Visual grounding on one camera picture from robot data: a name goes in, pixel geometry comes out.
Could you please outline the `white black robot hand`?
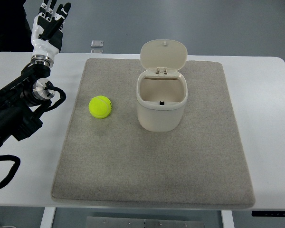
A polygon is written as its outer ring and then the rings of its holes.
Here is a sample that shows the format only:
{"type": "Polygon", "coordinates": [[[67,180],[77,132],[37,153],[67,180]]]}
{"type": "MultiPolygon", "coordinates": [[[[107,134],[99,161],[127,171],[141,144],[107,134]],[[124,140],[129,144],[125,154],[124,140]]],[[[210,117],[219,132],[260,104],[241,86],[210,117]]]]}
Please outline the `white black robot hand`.
{"type": "Polygon", "coordinates": [[[51,59],[61,51],[63,25],[71,9],[71,3],[60,4],[55,0],[44,0],[34,18],[31,44],[33,55],[49,56],[51,59]]]}

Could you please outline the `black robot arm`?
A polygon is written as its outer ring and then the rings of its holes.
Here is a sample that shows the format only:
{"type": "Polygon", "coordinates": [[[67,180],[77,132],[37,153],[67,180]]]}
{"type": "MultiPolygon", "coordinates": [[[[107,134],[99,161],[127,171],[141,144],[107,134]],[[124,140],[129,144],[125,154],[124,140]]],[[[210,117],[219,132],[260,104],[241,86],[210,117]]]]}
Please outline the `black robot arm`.
{"type": "Polygon", "coordinates": [[[34,55],[21,75],[0,90],[0,147],[10,137],[21,141],[43,123],[40,117],[62,104],[65,93],[47,79],[53,60],[34,55]]]}

